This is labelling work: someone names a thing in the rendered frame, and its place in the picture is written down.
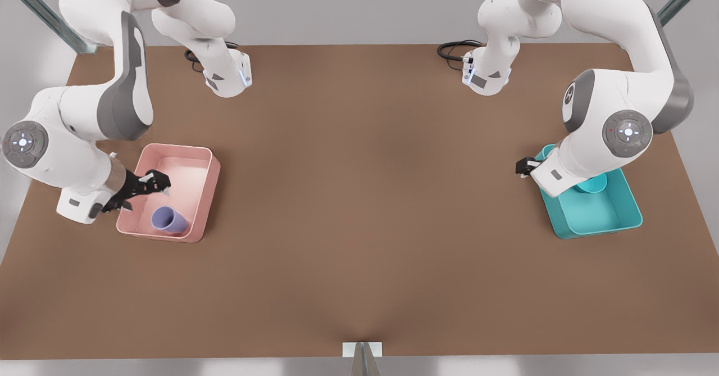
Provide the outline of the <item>pink plastic box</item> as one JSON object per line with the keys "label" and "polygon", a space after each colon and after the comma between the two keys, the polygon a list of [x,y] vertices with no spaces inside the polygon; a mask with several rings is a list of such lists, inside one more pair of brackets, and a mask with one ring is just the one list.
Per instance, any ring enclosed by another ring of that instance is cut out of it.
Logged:
{"label": "pink plastic box", "polygon": [[[139,238],[197,243],[204,234],[221,166],[210,149],[152,143],[142,151],[134,174],[157,170],[170,177],[169,194],[154,193],[131,199],[133,211],[119,213],[116,229]],[[188,222],[182,234],[169,234],[151,225],[155,209],[168,205]]]}

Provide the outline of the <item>teal plastic box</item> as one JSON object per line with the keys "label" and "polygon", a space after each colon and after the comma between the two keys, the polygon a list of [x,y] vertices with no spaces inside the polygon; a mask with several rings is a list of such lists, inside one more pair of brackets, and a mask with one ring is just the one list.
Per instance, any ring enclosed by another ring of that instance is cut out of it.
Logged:
{"label": "teal plastic box", "polygon": [[597,193],[571,188],[558,197],[540,190],[550,224],[558,238],[616,233],[637,228],[644,218],[622,169],[604,174],[606,186]]}

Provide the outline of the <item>purple cup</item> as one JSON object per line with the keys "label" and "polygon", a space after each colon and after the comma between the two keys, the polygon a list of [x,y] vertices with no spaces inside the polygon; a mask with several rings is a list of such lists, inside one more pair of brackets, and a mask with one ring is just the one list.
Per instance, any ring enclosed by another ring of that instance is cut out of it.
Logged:
{"label": "purple cup", "polygon": [[187,219],[168,205],[162,205],[154,210],[151,225],[154,229],[169,234],[182,234],[188,228]]}

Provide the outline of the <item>teal bowl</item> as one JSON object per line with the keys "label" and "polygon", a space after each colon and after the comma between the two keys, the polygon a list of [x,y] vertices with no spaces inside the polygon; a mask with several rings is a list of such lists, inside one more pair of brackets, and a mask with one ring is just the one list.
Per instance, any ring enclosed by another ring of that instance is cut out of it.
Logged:
{"label": "teal bowl", "polygon": [[586,181],[580,182],[572,187],[573,190],[586,194],[601,193],[608,185],[606,173],[594,176]]}

